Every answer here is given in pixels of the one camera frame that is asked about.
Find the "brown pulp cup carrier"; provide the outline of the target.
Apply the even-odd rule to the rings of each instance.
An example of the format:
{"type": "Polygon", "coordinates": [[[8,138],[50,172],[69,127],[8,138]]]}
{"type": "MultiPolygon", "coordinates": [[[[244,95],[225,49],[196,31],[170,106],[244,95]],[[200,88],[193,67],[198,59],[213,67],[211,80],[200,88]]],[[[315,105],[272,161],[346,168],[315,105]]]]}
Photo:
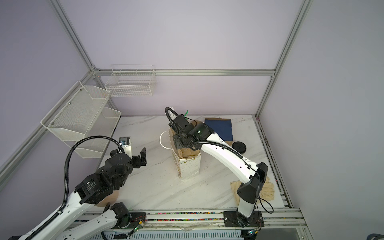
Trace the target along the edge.
{"type": "Polygon", "coordinates": [[[196,158],[201,152],[200,150],[192,150],[188,148],[182,148],[177,150],[180,159],[189,160],[196,158]]]}

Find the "cartoon animal paper gift bag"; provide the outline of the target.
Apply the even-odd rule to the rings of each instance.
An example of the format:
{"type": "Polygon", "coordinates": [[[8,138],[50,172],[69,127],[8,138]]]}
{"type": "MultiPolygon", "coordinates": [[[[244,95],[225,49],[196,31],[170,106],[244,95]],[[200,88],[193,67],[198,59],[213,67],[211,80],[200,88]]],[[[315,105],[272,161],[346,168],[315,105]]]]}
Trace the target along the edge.
{"type": "Polygon", "coordinates": [[[194,159],[189,159],[189,160],[180,159],[179,155],[177,153],[178,149],[176,149],[176,143],[173,140],[173,137],[175,135],[176,135],[176,133],[171,128],[169,128],[169,130],[167,132],[161,133],[160,138],[159,138],[159,142],[160,142],[161,147],[163,147],[166,150],[171,151],[172,156],[174,158],[174,163],[175,163],[177,171],[178,171],[178,176],[181,179],[181,181],[186,181],[186,180],[189,180],[189,179],[199,175],[200,165],[201,165],[201,153],[194,159]],[[164,134],[167,134],[169,137],[169,141],[170,141],[169,147],[163,145],[163,143],[162,143],[162,139],[163,139],[164,134]]]}

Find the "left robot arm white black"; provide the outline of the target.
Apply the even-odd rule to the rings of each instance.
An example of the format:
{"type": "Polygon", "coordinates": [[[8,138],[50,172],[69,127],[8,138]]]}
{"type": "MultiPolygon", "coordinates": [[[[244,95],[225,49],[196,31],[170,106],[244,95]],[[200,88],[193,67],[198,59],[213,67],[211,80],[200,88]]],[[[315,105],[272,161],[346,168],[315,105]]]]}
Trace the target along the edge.
{"type": "Polygon", "coordinates": [[[146,166],[146,149],[139,155],[129,156],[119,150],[94,174],[87,176],[68,196],[64,206],[28,233],[12,236],[13,240],[85,240],[111,228],[131,229],[130,235],[144,226],[146,214],[132,215],[124,203],[115,203],[95,220],[75,228],[68,227],[83,213],[102,202],[124,186],[133,169],[146,166]]]}

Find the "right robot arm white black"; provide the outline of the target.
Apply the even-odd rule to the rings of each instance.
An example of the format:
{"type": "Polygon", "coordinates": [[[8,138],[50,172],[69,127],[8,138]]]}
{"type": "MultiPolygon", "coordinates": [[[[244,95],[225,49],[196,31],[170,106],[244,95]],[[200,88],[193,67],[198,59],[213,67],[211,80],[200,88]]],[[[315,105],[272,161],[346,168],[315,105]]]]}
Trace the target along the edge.
{"type": "Polygon", "coordinates": [[[268,166],[248,160],[238,151],[230,147],[224,140],[205,123],[195,123],[183,114],[166,108],[169,126],[175,132],[172,136],[176,149],[200,150],[216,158],[231,170],[242,182],[237,190],[240,198],[236,210],[236,226],[248,227],[253,220],[260,191],[266,182],[268,166]]]}

